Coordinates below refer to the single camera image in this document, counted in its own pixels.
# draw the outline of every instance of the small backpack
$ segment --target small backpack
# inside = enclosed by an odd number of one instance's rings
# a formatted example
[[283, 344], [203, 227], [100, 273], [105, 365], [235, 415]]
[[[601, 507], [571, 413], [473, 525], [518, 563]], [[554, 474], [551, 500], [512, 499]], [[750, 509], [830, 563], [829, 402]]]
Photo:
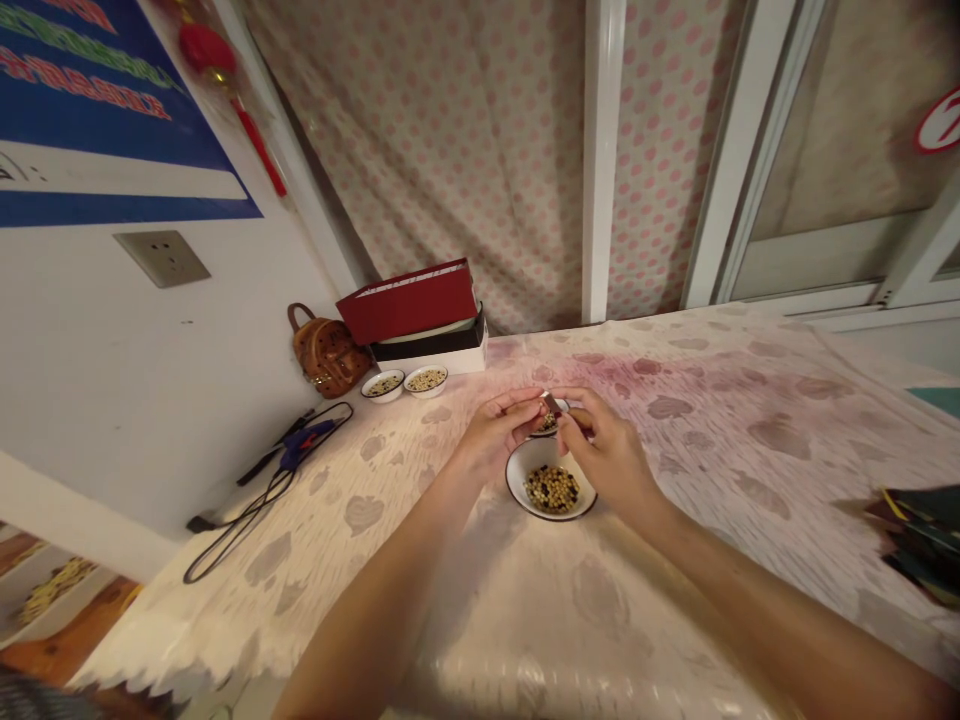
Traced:
[[[297, 308], [310, 317], [303, 326], [297, 324]], [[293, 353], [303, 376], [328, 400], [350, 390], [373, 364], [341, 321], [318, 318], [300, 303], [287, 308], [287, 319], [293, 328]]]

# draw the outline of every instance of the wall socket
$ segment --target wall socket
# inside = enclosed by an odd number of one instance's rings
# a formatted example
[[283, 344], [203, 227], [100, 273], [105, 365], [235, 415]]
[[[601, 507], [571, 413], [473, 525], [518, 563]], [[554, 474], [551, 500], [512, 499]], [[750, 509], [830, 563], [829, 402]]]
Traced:
[[176, 230], [117, 233], [113, 237], [159, 288], [210, 277], [200, 258]]

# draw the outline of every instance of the box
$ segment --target box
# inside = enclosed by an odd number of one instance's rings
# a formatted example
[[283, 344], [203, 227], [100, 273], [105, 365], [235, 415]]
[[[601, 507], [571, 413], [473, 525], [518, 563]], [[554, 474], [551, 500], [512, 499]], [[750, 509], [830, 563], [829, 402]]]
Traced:
[[392, 360], [377, 359], [377, 365], [380, 371], [384, 370], [403, 370], [405, 373], [411, 373], [424, 365], [443, 365], [450, 375], [463, 375], [471, 372], [481, 372], [487, 369], [487, 345], [490, 339], [490, 333], [487, 330], [485, 318], [478, 318], [477, 326], [482, 328], [479, 334], [478, 344], [473, 347], [462, 350], [453, 350], [450, 352], [434, 353], [431, 355], [414, 355], [406, 358], [394, 358]]
[[466, 258], [367, 285], [337, 303], [359, 345], [429, 330], [477, 314]]
[[483, 342], [483, 333], [486, 330], [486, 318], [483, 313], [483, 304], [477, 313], [471, 327], [454, 330], [439, 335], [407, 340], [404, 342], [372, 343], [370, 350], [377, 362], [384, 360], [404, 360], [411, 357], [426, 357], [441, 353], [470, 350], [480, 347]]

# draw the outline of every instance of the red box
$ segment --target red box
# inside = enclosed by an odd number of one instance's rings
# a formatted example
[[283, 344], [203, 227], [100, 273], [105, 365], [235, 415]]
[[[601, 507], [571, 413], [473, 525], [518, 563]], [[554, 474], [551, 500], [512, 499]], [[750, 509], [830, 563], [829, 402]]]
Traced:
[[360, 345], [476, 317], [466, 258], [367, 285], [337, 303]]

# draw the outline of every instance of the pink tablecloth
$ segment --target pink tablecloth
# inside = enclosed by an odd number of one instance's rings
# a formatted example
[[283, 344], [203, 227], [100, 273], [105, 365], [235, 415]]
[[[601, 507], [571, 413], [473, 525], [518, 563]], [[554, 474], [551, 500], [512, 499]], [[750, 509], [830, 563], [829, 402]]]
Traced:
[[[357, 414], [227, 563], [180, 583], [197, 538], [76, 681], [174, 689], [288, 675], [477, 404], [522, 385], [590, 385], [634, 421], [669, 495], [785, 580], [944, 672], [960, 622], [879, 559], [856, 510], [881, 485], [960, 477], [960, 423], [903, 392], [954, 378], [804, 325], [705, 308], [491, 341], [489, 369], [431, 401]], [[398, 704], [444, 717], [777, 714], [722, 619], [602, 501], [553, 524], [494, 482], [446, 569]]]

